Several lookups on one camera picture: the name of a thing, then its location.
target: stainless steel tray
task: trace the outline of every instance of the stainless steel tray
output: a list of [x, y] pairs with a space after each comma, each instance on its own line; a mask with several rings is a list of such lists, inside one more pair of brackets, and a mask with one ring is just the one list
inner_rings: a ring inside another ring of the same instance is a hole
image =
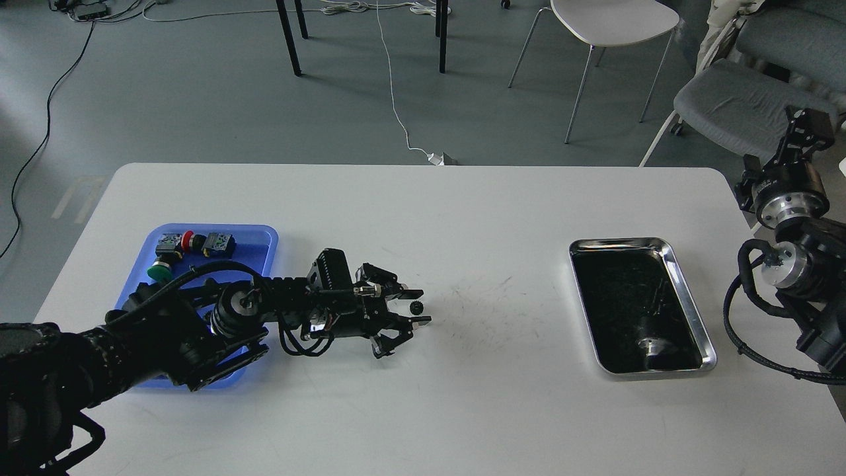
[[714, 346], [666, 241], [579, 240], [569, 251], [603, 369], [652, 378], [714, 368]]

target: table surface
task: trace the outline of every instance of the table surface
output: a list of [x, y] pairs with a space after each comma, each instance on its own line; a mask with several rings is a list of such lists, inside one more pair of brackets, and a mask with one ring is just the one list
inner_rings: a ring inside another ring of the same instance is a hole
[[[113, 177], [36, 322], [81, 331], [114, 305], [165, 223], [268, 224], [275, 275], [324, 247], [426, 295], [431, 325], [376, 360], [271, 352], [224, 390], [133, 389], [87, 414], [107, 431], [76, 474], [843, 474], [826, 387], [738, 356], [721, 305], [750, 231], [710, 169], [131, 164]], [[717, 349], [697, 377], [600, 370], [571, 265], [585, 238], [658, 236]], [[798, 331], [746, 301], [736, 330], [788, 365]]]

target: gray upholstered seat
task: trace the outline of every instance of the gray upholstered seat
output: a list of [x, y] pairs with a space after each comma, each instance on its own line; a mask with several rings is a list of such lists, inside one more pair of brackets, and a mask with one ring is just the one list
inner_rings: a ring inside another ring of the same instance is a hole
[[703, 136], [738, 155], [762, 159], [778, 149], [788, 124], [786, 106], [819, 109], [832, 124], [837, 121], [829, 101], [726, 59], [691, 80], [673, 106]]
[[[846, 2], [842, 0], [772, 5], [745, 19], [734, 46], [834, 91], [846, 91]], [[831, 116], [832, 125], [838, 125], [837, 107], [828, 100], [725, 59], [695, 76], [673, 105], [675, 110], [658, 131], [641, 167], [676, 118], [729, 151], [764, 161], [776, 152], [787, 128], [787, 106], [819, 109]]]

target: power adapter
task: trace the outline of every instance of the power adapter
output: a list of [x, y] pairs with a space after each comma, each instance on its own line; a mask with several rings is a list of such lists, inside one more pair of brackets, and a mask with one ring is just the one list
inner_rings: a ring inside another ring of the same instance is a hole
[[53, 2], [53, 6], [56, 7], [56, 10], [66, 14], [77, 3], [79, 3], [79, 0], [56, 0]]
[[93, 5], [78, 5], [74, 7], [74, 16], [76, 19], [88, 21], [90, 19], [98, 19], [108, 15], [108, 7], [103, 3], [94, 3]]
[[427, 158], [429, 159], [429, 162], [432, 165], [458, 165], [459, 164], [457, 160], [449, 157], [446, 152], [444, 152], [441, 155], [438, 155], [438, 154], [433, 152], [433, 153], [429, 154], [427, 156]]

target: blue tray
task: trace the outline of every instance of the blue tray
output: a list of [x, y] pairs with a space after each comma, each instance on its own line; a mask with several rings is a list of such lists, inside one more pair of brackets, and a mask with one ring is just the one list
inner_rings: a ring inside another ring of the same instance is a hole
[[[152, 279], [147, 276], [147, 268], [153, 264], [156, 258], [156, 243], [158, 239], [165, 233], [184, 233], [186, 230], [193, 230], [195, 233], [208, 235], [211, 232], [231, 233], [235, 239], [235, 251], [232, 255], [233, 261], [246, 264], [247, 266], [258, 271], [262, 275], [268, 276], [271, 265], [273, 264], [273, 257], [276, 255], [276, 247], [279, 242], [279, 235], [277, 232], [264, 224], [187, 224], [187, 223], [170, 223], [151, 231], [144, 240], [144, 245], [135, 259], [135, 264], [129, 272], [129, 277], [126, 279], [124, 289], [120, 292], [116, 309], [121, 308], [126, 302], [129, 295], [135, 292], [138, 284], [145, 282], [152, 283]], [[190, 266], [200, 266], [215, 258], [207, 258], [201, 255], [191, 253], [186, 254], [184, 259], [173, 265], [173, 277], [177, 277], [189, 270]], [[238, 271], [218, 271], [216, 273], [201, 276], [195, 280], [190, 281], [185, 287], [194, 287], [202, 285], [206, 278], [213, 278], [217, 282], [246, 280], [249, 278], [247, 274]], [[202, 315], [207, 308], [200, 310]], [[207, 389], [228, 387], [239, 379], [244, 373], [245, 368], [241, 368], [228, 377], [218, 380], [217, 382], [208, 385]], [[139, 385], [147, 388], [179, 388], [174, 386], [170, 380], [164, 375], [147, 380], [145, 383]]]

